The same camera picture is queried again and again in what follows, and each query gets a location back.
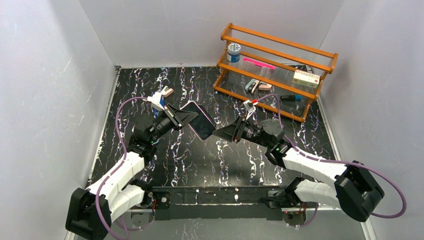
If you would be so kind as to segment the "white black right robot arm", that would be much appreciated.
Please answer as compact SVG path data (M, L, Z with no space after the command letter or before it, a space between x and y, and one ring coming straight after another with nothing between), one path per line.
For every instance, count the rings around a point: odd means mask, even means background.
M359 162L341 163L296 150L284 139L285 132L276 119L258 127L238 117L232 124L216 129L213 135L237 143L247 140L266 148L266 158L275 166L314 178L296 178L284 190L282 202L315 202L343 210L358 222L365 222L385 193L370 171Z

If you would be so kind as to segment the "beige pink phone case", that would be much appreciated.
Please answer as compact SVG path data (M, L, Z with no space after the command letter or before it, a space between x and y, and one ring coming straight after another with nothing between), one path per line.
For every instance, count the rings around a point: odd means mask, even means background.
M205 141L216 130L215 121L207 113L206 109L196 102L188 101L180 110L198 114L198 116L189 123L189 126L200 140Z

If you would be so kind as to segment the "black arm mounting base bar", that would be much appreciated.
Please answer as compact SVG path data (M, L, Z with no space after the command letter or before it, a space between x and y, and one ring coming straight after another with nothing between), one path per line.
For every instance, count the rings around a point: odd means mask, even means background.
M285 195L283 186L153 187L159 221L266 219L302 224L308 203Z

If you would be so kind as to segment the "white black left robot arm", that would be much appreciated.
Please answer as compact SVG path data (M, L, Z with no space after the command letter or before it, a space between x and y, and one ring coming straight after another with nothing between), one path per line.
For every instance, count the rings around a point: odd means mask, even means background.
M157 117L137 119L127 153L104 176L87 188L77 188L70 197L66 230L86 240L103 240L113 234L112 223L127 210L143 202L147 183L134 176L154 157L156 141L170 130L180 130L197 112L165 105Z

